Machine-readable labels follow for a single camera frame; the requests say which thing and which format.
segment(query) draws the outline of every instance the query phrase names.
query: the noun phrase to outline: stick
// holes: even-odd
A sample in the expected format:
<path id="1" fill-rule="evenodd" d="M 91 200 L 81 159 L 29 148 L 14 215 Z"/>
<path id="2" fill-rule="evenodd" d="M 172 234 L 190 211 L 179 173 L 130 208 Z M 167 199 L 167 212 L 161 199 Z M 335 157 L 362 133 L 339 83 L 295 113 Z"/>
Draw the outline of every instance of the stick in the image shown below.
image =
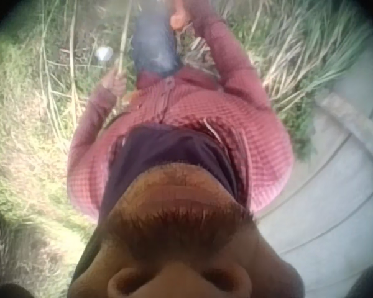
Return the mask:
<path id="1" fill-rule="evenodd" d="M 79 103 L 76 83 L 75 83 L 75 26 L 76 26 L 76 13 L 77 13 L 77 0 L 74 0 L 72 22 L 70 26 L 70 38 L 69 38 L 69 64 L 70 64 L 70 79 L 72 84 L 72 119 L 73 128 L 76 129 L 77 118 L 76 118 L 76 103 Z"/>
<path id="2" fill-rule="evenodd" d="M 122 41 L 121 41 L 121 44 L 120 44 L 119 67 L 117 69 L 117 74 L 118 75 L 121 74 L 122 71 L 123 71 L 123 59 L 124 59 L 124 51 L 126 49 L 126 43 L 127 43 L 127 29 L 129 27 L 131 7 L 132 7 L 132 0 L 129 0 L 129 5 L 127 6 L 126 19 L 124 20 Z"/>

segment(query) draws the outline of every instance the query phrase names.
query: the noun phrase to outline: weeds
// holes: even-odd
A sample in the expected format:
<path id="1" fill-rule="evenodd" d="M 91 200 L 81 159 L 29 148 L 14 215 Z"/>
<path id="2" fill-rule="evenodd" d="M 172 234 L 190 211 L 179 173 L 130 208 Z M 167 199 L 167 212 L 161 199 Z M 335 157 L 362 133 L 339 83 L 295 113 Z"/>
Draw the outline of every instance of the weeds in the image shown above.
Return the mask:
<path id="1" fill-rule="evenodd" d="M 66 287 L 93 229 L 68 202 L 66 164 L 75 120 L 120 56 L 125 5 L 108 3 L 78 1 L 75 14 L 73 1 L 29 1 L 0 29 L 0 214 L 12 226 L 38 225 L 50 242 L 50 253 L 62 256 L 59 276 L 53 278 L 47 270 L 42 276 L 45 292 L 34 289 L 39 297 L 56 297 Z M 315 0 L 216 3 L 256 66 L 295 153 L 308 158 L 313 150 L 313 96 L 351 65 L 370 25 L 347 1 L 338 7 Z M 177 38 L 187 64 L 213 73 L 208 48 L 194 38 L 191 27 Z M 107 65 L 94 57 L 100 45 L 115 49 Z M 125 45 L 123 66 L 132 90 L 136 78 L 128 55 L 130 36 Z"/>

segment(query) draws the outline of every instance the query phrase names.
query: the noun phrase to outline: dry grass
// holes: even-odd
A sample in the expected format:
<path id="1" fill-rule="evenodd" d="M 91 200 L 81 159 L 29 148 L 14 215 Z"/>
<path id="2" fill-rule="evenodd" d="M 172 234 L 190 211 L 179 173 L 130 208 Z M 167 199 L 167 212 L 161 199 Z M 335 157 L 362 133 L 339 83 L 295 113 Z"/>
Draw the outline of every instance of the dry grass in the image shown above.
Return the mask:
<path id="1" fill-rule="evenodd" d="M 256 65 L 295 152 L 306 158 L 312 97 L 354 61 L 370 25 L 346 1 L 338 9 L 315 0 L 217 2 Z M 59 272 L 48 262 L 47 275 L 28 284 L 35 284 L 37 297 L 57 297 L 66 286 L 93 228 L 68 202 L 67 153 L 86 98 L 115 62 L 101 64 L 94 52 L 100 45 L 120 50 L 127 3 L 83 0 L 76 13 L 74 0 L 31 0 L 0 31 L 0 213 L 13 226 L 41 227 L 49 242 L 43 259 L 61 256 Z M 204 41 L 190 28 L 178 40 L 185 62 L 214 73 Z M 129 42 L 122 65 L 132 90 Z"/>

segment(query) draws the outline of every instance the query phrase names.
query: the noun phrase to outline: red checkered shirt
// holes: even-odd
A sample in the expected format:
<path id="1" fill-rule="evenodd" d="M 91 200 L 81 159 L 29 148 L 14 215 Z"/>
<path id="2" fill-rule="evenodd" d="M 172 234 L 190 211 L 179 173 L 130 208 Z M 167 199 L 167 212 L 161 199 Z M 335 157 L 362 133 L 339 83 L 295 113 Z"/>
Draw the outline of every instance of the red checkered shirt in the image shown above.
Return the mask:
<path id="1" fill-rule="evenodd" d="M 102 86 L 91 95 L 68 159 L 68 195 L 82 213 L 98 218 L 115 154 L 131 128 L 149 123 L 197 130 L 216 140 L 240 178 L 239 201 L 253 212 L 283 189 L 292 170 L 292 147 L 255 69 L 223 22 L 208 21 L 202 36 L 220 82 L 189 67 L 166 79 L 141 76 L 127 112 L 100 136 L 116 98 Z"/>

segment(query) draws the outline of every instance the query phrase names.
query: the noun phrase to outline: hand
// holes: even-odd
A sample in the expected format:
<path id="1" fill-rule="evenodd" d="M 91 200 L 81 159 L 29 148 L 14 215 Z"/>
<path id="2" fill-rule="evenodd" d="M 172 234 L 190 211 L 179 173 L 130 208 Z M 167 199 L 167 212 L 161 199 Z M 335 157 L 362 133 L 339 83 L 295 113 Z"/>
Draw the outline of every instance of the hand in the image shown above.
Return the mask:
<path id="1" fill-rule="evenodd" d="M 117 74 L 117 67 L 112 68 L 101 80 L 101 85 L 116 97 L 126 92 L 127 78 L 125 73 Z"/>

